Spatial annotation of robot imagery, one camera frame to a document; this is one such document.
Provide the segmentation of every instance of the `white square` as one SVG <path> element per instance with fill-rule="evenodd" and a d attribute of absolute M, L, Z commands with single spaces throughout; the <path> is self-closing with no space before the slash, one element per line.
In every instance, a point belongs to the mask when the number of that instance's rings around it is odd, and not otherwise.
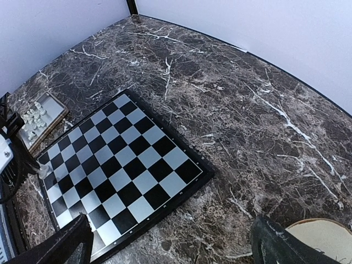
<path fill-rule="evenodd" d="M 143 134 L 143 137 L 146 139 L 146 141 L 148 141 L 150 145 L 153 145 L 163 136 L 165 136 L 165 133 L 161 131 L 161 129 L 158 128 L 156 125 Z"/>
<path fill-rule="evenodd" d="M 109 180 L 116 191 L 121 190 L 131 182 L 131 178 L 127 175 L 124 169 L 120 169 L 119 171 L 117 171 L 114 175 L 109 178 Z"/>
<path fill-rule="evenodd" d="M 75 142 L 81 136 L 82 136 L 82 131 L 78 127 L 72 130 L 70 133 L 68 133 L 68 138 L 72 143 Z"/>
<path fill-rule="evenodd" d="M 116 100 L 114 101 L 115 105 L 117 105 L 117 107 L 121 107 L 124 106 L 125 104 L 127 104 L 130 100 L 130 98 L 128 98 L 127 95 L 121 95 L 118 98 L 116 98 Z"/>
<path fill-rule="evenodd" d="M 126 206 L 121 201 L 120 197 L 117 194 L 111 196 L 108 200 L 103 203 L 103 207 L 108 213 L 110 218 L 113 218 L 117 214 L 121 213 Z"/>
<path fill-rule="evenodd" d="M 72 145 L 69 145 L 67 148 L 61 151 L 61 156 L 64 161 L 67 161 L 75 154 L 76 154 L 76 151 L 73 149 Z"/>
<path fill-rule="evenodd" d="M 175 196 L 186 187 L 185 182 L 176 172 L 171 172 L 165 179 L 159 182 L 159 184 L 170 197 Z"/>
<path fill-rule="evenodd" d="M 133 180 L 134 185 L 136 185 L 137 189 L 145 194 L 147 191 L 152 189 L 155 185 L 158 184 L 156 179 L 150 174 L 149 171 L 144 171 L 141 175 Z"/>
<path fill-rule="evenodd" d="M 136 157 L 136 154 L 131 150 L 129 146 L 126 146 L 125 148 L 117 152 L 115 157 L 123 167 L 128 164 L 131 160 L 133 160 Z"/>
<path fill-rule="evenodd" d="M 161 156 L 153 147 L 147 148 L 144 152 L 138 155 L 138 159 L 148 169 L 155 162 L 161 159 Z"/>
<path fill-rule="evenodd" d="M 92 142 L 100 135 L 96 126 L 93 126 L 90 130 L 84 133 L 84 138 L 87 140 L 88 143 Z"/>
<path fill-rule="evenodd" d="M 48 150 L 48 155 L 49 158 L 52 160 L 55 158 L 58 154 L 60 153 L 59 146 L 57 144 L 53 145 L 49 150 Z"/>
<path fill-rule="evenodd" d="M 154 209 L 150 206 L 150 204 L 145 200 L 142 196 L 134 201 L 129 207 L 133 217 L 137 220 L 138 223 L 142 222 L 145 218 L 154 213 Z"/>
<path fill-rule="evenodd" d="M 115 112 L 113 112 L 111 115 L 108 116 L 108 119 L 113 125 L 115 125 L 124 117 L 125 115 L 120 110 L 116 110 Z"/>
<path fill-rule="evenodd" d="M 97 113 L 95 113 L 90 119 L 92 120 L 93 124 L 96 125 L 96 124 L 99 124 L 99 122 L 105 118 L 106 118 L 106 115 L 102 110 L 100 110 Z"/>
<path fill-rule="evenodd" d="M 87 213 L 92 212 L 101 204 L 94 190 L 84 196 L 81 201 Z"/>
<path fill-rule="evenodd" d="M 70 177 L 71 177 L 73 184 L 76 185 L 81 180 L 86 178 L 86 173 L 84 172 L 82 166 L 80 165 L 77 168 L 75 168 L 73 171 L 71 171 Z"/>
<path fill-rule="evenodd" d="M 108 222 L 103 224 L 101 227 L 97 229 L 97 231 L 101 239 L 103 240 L 104 244 L 107 246 L 112 244 L 113 242 L 115 242 L 115 240 L 121 237 L 119 230 L 117 230 L 112 220 L 109 220 Z"/>
<path fill-rule="evenodd" d="M 97 151 L 94 156 L 97 158 L 100 165 L 104 164 L 105 161 L 114 156 L 108 145 L 105 145 L 99 151 Z"/>
<path fill-rule="evenodd" d="M 59 224 L 60 228 L 63 228 L 66 226 L 69 222 L 71 222 L 72 216 L 70 214 L 70 211 L 66 210 L 62 214 L 60 214 L 58 217 L 56 217 L 57 223 Z"/>
<path fill-rule="evenodd" d="M 129 113 L 126 117 L 132 124 L 135 124 L 145 116 L 145 113 L 143 113 L 141 109 L 137 108 L 133 112 Z"/>
<path fill-rule="evenodd" d="M 67 208 L 70 208 L 72 205 L 77 203 L 80 199 L 76 188 L 72 187 L 65 194 L 62 195 L 64 197 Z"/>
<path fill-rule="evenodd" d="M 101 167 L 98 167 L 95 171 L 93 171 L 87 177 L 88 177 L 88 180 L 89 180 L 90 184 L 92 185 L 93 189 L 97 188 L 100 184 L 105 182 L 105 180 L 107 179 L 103 170 L 101 169 Z"/>
<path fill-rule="evenodd" d="M 93 153 L 88 145 L 84 146 L 81 150 L 77 152 L 77 158 L 81 164 L 88 160 L 88 158 L 90 158 L 91 156 L 93 156 Z"/>
<path fill-rule="evenodd" d="M 58 184 L 55 184 L 54 186 L 52 186 L 49 190 L 47 190 L 46 193 L 48 194 L 48 198 L 51 204 L 62 196 L 62 193 L 60 191 Z"/>
<path fill-rule="evenodd" d="M 163 159 L 169 164 L 172 169 L 177 169 L 189 158 L 185 154 L 185 152 L 183 152 L 179 147 L 175 147 L 173 150 L 167 153 L 163 157 Z"/>
<path fill-rule="evenodd" d="M 101 136 L 104 139 L 105 143 L 110 143 L 113 139 L 117 138 L 120 133 L 115 129 L 114 126 L 110 127 L 106 131 L 104 131 Z"/>
<path fill-rule="evenodd" d="M 126 141 L 127 144 L 130 144 L 140 135 L 141 133 L 139 133 L 137 128 L 134 126 L 131 126 L 129 129 L 127 129 L 125 132 L 121 134 L 121 137 L 124 139 L 124 141 Z"/>
<path fill-rule="evenodd" d="M 68 175 L 67 167 L 65 163 L 62 163 L 59 167 L 54 170 L 55 178 L 59 182 Z"/>

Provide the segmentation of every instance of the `marble table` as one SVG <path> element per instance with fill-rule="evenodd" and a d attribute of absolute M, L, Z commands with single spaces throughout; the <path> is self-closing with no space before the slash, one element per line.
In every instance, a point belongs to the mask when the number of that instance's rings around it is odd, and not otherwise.
<path fill-rule="evenodd" d="M 124 89 L 218 173 L 106 263 L 251 263 L 250 226 L 261 214 L 285 227 L 312 217 L 352 227 L 350 117 L 285 72 L 198 32 L 124 19 L 55 59 L 9 103 L 23 114 L 49 91 L 70 109 L 39 152 Z M 53 234 L 36 177 L 17 199 L 35 246 Z"/>

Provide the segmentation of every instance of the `chessboard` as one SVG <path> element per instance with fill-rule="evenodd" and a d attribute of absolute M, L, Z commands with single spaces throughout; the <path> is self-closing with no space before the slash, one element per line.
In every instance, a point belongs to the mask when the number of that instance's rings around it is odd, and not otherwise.
<path fill-rule="evenodd" d="M 94 262 L 148 231 L 214 174 L 129 91 L 62 135 L 38 160 L 52 168 L 40 182 L 56 230 L 86 214 Z"/>

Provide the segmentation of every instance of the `black chessboard border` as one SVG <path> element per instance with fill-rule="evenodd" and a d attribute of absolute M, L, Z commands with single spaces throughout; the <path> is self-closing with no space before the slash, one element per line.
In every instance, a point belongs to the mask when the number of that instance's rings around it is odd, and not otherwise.
<path fill-rule="evenodd" d="M 43 153 L 45 153 L 47 150 L 50 149 L 51 146 L 56 144 L 58 141 L 60 141 L 62 138 L 64 138 L 67 134 L 69 134 L 73 129 L 78 127 L 80 124 L 84 123 L 86 120 L 88 120 L 91 116 L 93 116 L 96 112 L 100 111 L 103 109 L 106 105 L 110 104 L 116 98 L 118 98 L 121 95 L 127 95 L 163 132 L 169 136 L 170 139 L 173 140 L 173 142 L 180 147 L 180 149 L 184 150 L 184 152 L 202 169 L 202 173 L 198 175 L 194 180 L 192 180 L 184 189 L 183 191 L 172 197 L 166 205 L 163 207 L 159 208 L 157 211 L 155 211 L 153 214 L 151 214 L 147 219 L 139 223 L 136 227 L 134 227 L 129 234 L 123 235 L 121 238 L 116 240 L 113 244 L 106 246 L 104 249 L 99 251 L 97 254 L 95 254 L 92 259 L 91 263 L 93 264 L 98 264 L 102 263 L 106 259 L 110 258 L 111 256 L 115 255 L 118 251 L 122 250 L 129 244 L 131 244 L 134 240 L 136 240 L 138 237 L 146 233 L 149 229 L 151 229 L 153 226 L 155 226 L 157 223 L 159 223 L 162 219 L 167 217 L 171 212 L 173 212 L 178 206 L 183 204 L 187 199 L 189 199 L 194 193 L 196 193 L 203 185 L 205 185 L 215 174 L 215 167 L 210 164 L 210 162 L 205 159 L 203 156 L 200 156 L 198 153 L 196 153 L 195 150 L 191 149 L 189 146 L 187 146 L 184 143 L 184 139 L 182 136 L 180 136 L 177 131 L 172 128 L 171 126 L 165 125 L 166 122 L 163 121 L 163 118 L 153 112 L 150 107 L 146 105 L 146 103 L 141 100 L 138 95 L 130 90 L 124 90 L 114 97 L 112 97 L 108 102 L 103 104 L 101 107 L 93 111 L 91 114 L 89 114 L 86 118 L 78 122 L 76 125 L 74 125 L 72 128 L 70 128 L 68 131 L 66 131 L 63 135 L 61 135 L 59 138 L 54 140 L 50 145 L 48 145 L 40 154 L 36 156 L 36 159 L 38 159 Z M 41 180 L 38 177 L 39 183 L 40 183 L 40 188 L 41 192 L 44 196 L 45 204 L 48 209 L 50 219 L 54 225 L 55 232 L 59 231 L 59 225 L 56 221 L 53 209 L 51 207 L 49 198 L 46 193 L 44 181 Z"/>

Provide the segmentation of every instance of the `white chess piece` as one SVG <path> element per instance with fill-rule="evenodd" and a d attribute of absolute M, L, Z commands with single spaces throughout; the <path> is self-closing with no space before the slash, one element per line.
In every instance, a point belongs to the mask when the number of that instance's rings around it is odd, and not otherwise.
<path fill-rule="evenodd" d="M 29 116 L 29 118 L 32 118 L 33 117 L 33 114 L 31 113 L 31 111 L 27 111 L 27 115 Z"/>
<path fill-rule="evenodd" d="M 33 115 L 34 119 L 38 119 L 39 118 L 39 111 L 35 111 L 34 109 L 31 109 L 31 114 Z"/>
<path fill-rule="evenodd" d="M 39 114 L 42 116 L 46 114 L 46 110 L 42 107 L 42 105 L 38 102 L 34 102 L 35 107 L 38 109 Z"/>
<path fill-rule="evenodd" d="M 29 134 L 28 136 L 29 141 L 32 141 L 32 139 L 37 136 L 34 131 L 30 131 L 28 134 Z"/>
<path fill-rule="evenodd" d="M 24 114 L 24 115 L 22 116 L 22 119 L 23 119 L 24 123 L 27 124 L 27 123 L 28 123 L 28 119 L 29 119 L 29 115 Z"/>
<path fill-rule="evenodd" d="M 28 131 L 28 124 L 24 124 L 24 126 L 23 126 L 23 130 L 24 130 L 25 132 L 27 132 L 27 131 Z"/>
<path fill-rule="evenodd" d="M 46 127 L 46 123 L 43 119 L 41 119 L 40 117 L 38 119 L 34 119 L 34 122 L 37 124 L 37 126 L 39 128 L 44 128 Z"/>
<path fill-rule="evenodd" d="M 31 125 L 31 127 L 33 128 L 33 130 L 37 129 L 37 124 L 35 122 L 33 122 L 33 119 L 29 119 L 28 123 Z"/>

